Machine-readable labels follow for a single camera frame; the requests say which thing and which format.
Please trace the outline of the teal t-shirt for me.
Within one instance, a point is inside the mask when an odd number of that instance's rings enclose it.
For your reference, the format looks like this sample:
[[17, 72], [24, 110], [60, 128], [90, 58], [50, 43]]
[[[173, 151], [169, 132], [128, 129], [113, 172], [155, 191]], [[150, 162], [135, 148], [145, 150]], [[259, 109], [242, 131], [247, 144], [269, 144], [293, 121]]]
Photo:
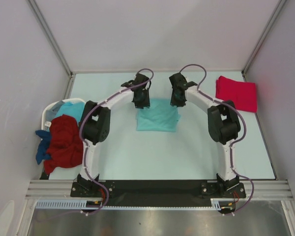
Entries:
[[153, 98], [148, 108], [139, 109], [136, 115], [137, 131], [176, 132], [181, 118], [169, 99]]

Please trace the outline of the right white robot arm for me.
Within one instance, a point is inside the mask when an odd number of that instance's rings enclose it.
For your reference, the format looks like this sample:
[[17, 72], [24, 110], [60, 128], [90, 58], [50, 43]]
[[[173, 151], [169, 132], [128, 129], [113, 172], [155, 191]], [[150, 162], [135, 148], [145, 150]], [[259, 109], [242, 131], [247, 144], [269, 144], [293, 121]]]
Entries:
[[180, 72], [170, 76], [169, 80], [172, 86], [172, 106], [184, 107], [190, 102], [207, 114], [208, 133], [216, 142], [219, 155], [217, 192], [222, 197], [229, 197], [239, 185], [239, 176], [234, 170], [234, 141], [238, 138], [241, 126], [234, 103], [209, 97], [199, 90], [195, 82], [187, 81]]

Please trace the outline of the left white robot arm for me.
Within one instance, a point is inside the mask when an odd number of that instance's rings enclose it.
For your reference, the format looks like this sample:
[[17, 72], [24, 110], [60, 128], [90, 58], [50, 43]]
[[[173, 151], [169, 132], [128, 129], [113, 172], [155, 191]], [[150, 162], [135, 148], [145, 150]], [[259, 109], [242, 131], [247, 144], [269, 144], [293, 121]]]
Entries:
[[82, 197], [92, 197], [106, 187], [99, 183], [99, 153], [101, 143], [110, 132], [111, 111], [113, 108], [133, 103], [135, 108], [143, 109], [150, 106], [149, 89], [154, 72], [148, 77], [138, 71], [133, 80], [121, 84], [120, 89], [101, 102], [88, 101], [85, 104], [79, 124], [79, 138], [83, 142], [82, 167], [72, 187]]

